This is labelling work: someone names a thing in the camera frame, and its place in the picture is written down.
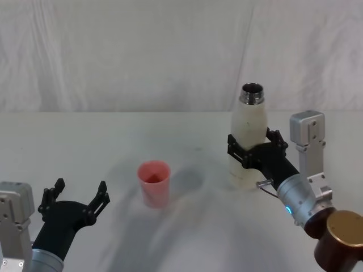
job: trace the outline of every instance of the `white table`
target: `white table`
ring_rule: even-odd
[[[289,139],[293,112],[269,113]],[[363,112],[327,112],[325,170],[339,209],[363,213]],[[281,202],[228,185],[229,113],[35,113],[0,115],[0,179],[28,182],[35,205],[59,177],[59,200],[89,203],[106,180],[111,203],[82,229],[64,272],[321,271],[316,241]],[[298,165],[290,145],[288,158]],[[142,203],[136,170],[162,159],[172,168],[165,210]],[[42,226],[36,212],[34,239]],[[355,271],[362,271],[359,264]]]

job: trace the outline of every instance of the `pink cup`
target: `pink cup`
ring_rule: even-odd
[[[170,167],[163,161],[151,160],[140,165],[143,202],[151,208],[164,208],[169,202]]]

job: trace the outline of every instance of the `wall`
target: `wall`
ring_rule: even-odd
[[[0,0],[0,111],[363,109],[363,0]]]

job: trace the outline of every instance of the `bottle opening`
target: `bottle opening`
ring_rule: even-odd
[[[263,92],[263,87],[257,83],[247,83],[243,85],[242,90],[249,92],[250,94],[259,94]]]

